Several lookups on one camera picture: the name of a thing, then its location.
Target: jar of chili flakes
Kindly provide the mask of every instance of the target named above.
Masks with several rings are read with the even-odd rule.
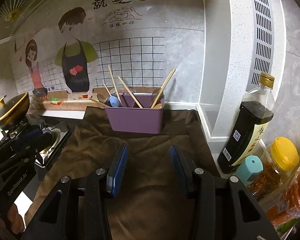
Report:
[[[285,137],[277,137],[260,158],[263,171],[247,188],[260,201],[290,177],[299,159],[293,143]]]

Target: chopstick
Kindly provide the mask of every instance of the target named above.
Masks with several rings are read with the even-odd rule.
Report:
[[[155,100],[153,101],[152,105],[150,108],[154,108],[154,106],[156,105],[157,101],[159,100],[161,94],[163,93],[163,90],[165,89],[165,87],[167,86],[169,80],[171,79],[172,75],[175,73],[175,69],[172,69],[172,71],[170,72],[170,74],[168,75],[168,77],[166,78],[166,80],[164,81],[162,87],[159,90],[159,93],[157,95],[157,97],[155,98]]]
[[[105,86],[106,90],[108,91],[108,94],[109,94],[110,96],[112,96],[111,93],[110,93],[110,91],[109,91],[109,89],[107,88],[106,84],[103,83],[103,85]]]
[[[115,85],[115,82],[114,82],[114,78],[113,78],[113,75],[112,75],[112,71],[111,71],[110,65],[108,65],[108,69],[110,71],[110,76],[111,76],[112,83],[113,83],[113,86],[114,86],[114,89],[115,89],[115,93],[117,94],[117,97],[118,97],[118,99],[120,101],[120,104],[122,105],[122,102],[121,102],[121,99],[119,97],[119,93],[118,93],[118,90],[117,90],[117,86]]]
[[[123,80],[121,79],[121,77],[119,77],[119,80],[121,81],[122,85],[125,87],[125,89],[128,91],[128,93],[130,94],[130,96],[133,98],[133,100],[137,103],[137,105],[140,108],[143,108],[142,105],[139,103],[139,101],[136,99],[136,97],[134,96],[134,94],[131,93],[130,89],[127,87],[127,85],[123,82]]]
[[[93,98],[89,98],[89,100],[91,100],[91,101],[93,101],[93,102],[95,102],[95,103],[97,103],[97,104],[99,104],[99,105],[101,105],[103,107],[109,107],[109,106],[107,106],[107,105],[105,105],[105,104],[103,104],[103,103],[101,103],[101,102],[99,102],[99,101],[97,101],[97,100],[95,100]]]

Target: yellow label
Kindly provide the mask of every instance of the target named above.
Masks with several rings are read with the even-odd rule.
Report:
[[[247,148],[244,150],[244,152],[242,153],[240,158],[235,163],[233,163],[231,166],[239,165],[240,163],[242,163],[244,161],[244,159],[246,157],[252,155],[252,150],[257,145],[257,143],[260,141],[262,134],[266,130],[268,124],[269,124],[269,122],[264,123],[264,124],[255,124],[254,125],[252,137],[248,143]]]

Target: teal bottle cap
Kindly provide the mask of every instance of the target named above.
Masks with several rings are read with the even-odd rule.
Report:
[[[235,175],[244,185],[251,184],[263,171],[263,165],[258,156],[250,155],[240,164]]]

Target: bottle neck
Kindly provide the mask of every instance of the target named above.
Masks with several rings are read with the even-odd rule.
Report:
[[[258,87],[261,88],[261,89],[263,89],[263,90],[265,90],[265,91],[268,91],[268,92],[271,92],[271,90],[272,90],[272,88],[267,87],[267,86],[265,86],[265,85],[263,85],[261,83],[259,83]]]

